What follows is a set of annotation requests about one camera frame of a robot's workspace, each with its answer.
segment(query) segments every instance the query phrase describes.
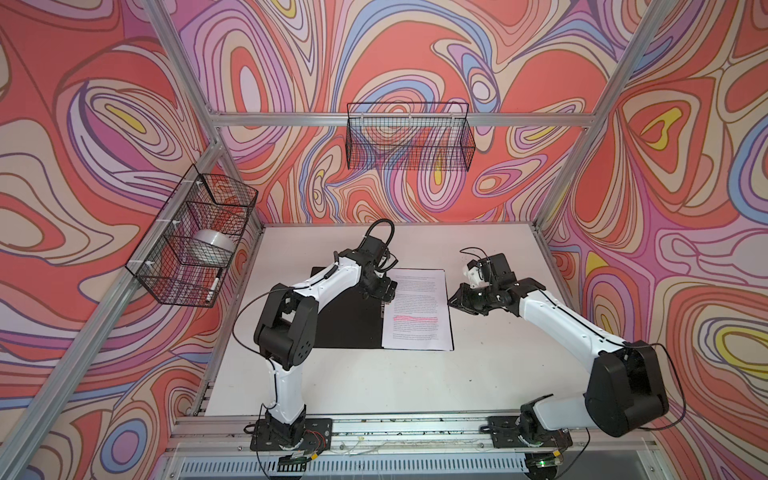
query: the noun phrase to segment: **wire basket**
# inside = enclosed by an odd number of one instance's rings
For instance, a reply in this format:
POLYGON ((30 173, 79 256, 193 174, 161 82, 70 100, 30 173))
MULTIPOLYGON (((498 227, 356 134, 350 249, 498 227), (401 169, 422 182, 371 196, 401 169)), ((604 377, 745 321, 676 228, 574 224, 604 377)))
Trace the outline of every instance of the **wire basket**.
POLYGON ((464 102, 353 102, 346 120, 350 170, 469 170, 475 138, 464 102))
POLYGON ((257 196, 226 175, 198 174, 159 241, 128 269, 158 303, 213 306, 257 196), (217 233, 216 242, 198 238, 205 231, 217 233))

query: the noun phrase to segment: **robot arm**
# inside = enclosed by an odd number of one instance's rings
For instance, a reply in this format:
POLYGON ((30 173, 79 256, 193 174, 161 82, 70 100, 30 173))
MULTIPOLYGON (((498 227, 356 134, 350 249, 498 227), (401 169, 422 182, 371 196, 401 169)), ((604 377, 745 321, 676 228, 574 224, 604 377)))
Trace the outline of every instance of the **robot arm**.
POLYGON ((266 298, 253 341, 274 369, 275 405, 267 410, 266 420, 281 445, 296 445, 304 434, 306 405, 301 396, 301 367, 315 344, 320 310, 353 286, 358 286, 362 295, 383 302, 395 297, 397 282, 386 275, 397 263, 396 258, 389 261, 393 257, 389 242, 394 233, 391 220, 377 220, 356 249, 333 252, 333 263, 328 267, 292 286, 278 283, 266 298), (371 236, 380 223, 387 223, 391 229, 387 241, 371 236))
POLYGON ((535 324, 590 372, 586 392, 521 407, 521 438, 535 445, 559 429, 597 426, 619 437, 669 410, 653 347, 629 343, 567 308, 532 278, 518 280, 503 253, 467 264, 449 305, 472 315, 501 308, 535 324))

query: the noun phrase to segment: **psychedelic wallpaper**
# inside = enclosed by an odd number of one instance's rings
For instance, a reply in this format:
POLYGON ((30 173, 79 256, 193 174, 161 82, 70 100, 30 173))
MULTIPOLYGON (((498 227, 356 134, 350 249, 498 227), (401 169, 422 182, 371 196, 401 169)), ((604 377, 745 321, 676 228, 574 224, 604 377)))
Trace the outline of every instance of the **psychedelic wallpaper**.
POLYGON ((585 316, 669 348, 681 478, 768 478, 767 78, 768 3, 678 2, 546 229, 585 316))
MULTIPOLYGON (((450 100, 484 113, 591 112, 646 9, 644 0, 169 5, 202 90, 222 112, 450 100)), ((578 129, 480 126, 469 172, 383 174, 346 168, 345 133, 222 130, 261 192, 265 222, 328 223, 533 220, 578 129)))
MULTIPOLYGON (((207 146, 142 7, 0 2, 0 440, 207 146)), ((146 478, 190 405, 233 295, 139 293, 27 471, 146 478)))

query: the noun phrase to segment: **paper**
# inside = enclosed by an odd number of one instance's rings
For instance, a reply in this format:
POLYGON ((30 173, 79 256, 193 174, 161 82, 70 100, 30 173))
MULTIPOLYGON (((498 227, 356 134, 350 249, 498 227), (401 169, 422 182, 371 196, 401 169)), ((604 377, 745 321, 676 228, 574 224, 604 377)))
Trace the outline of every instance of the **paper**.
POLYGON ((444 270, 395 268, 395 299, 384 307, 382 347, 404 350, 453 350, 444 270))

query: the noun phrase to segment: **white tabletop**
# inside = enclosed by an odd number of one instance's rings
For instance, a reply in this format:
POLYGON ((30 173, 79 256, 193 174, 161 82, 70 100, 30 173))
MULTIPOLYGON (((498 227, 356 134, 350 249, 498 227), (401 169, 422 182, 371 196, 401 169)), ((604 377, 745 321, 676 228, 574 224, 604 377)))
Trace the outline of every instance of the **white tabletop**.
MULTIPOLYGON (((374 235, 386 238, 386 226, 374 235)), ((291 285, 329 265, 333 251, 357 247, 365 227, 268 227, 243 305, 276 283, 291 285)), ((445 270, 448 295, 471 259, 463 247, 504 253, 518 278, 533 277, 561 295, 527 224, 397 226, 389 246, 401 268, 445 270)), ((266 297, 240 317, 237 337, 253 344, 266 297)), ((310 414, 463 412, 518 409, 548 393, 586 390, 588 373, 538 327, 494 310, 473 316, 450 309, 454 351, 313 349, 304 363, 303 397, 310 414)), ((257 415, 273 401, 266 360, 230 338, 206 415, 257 415)))

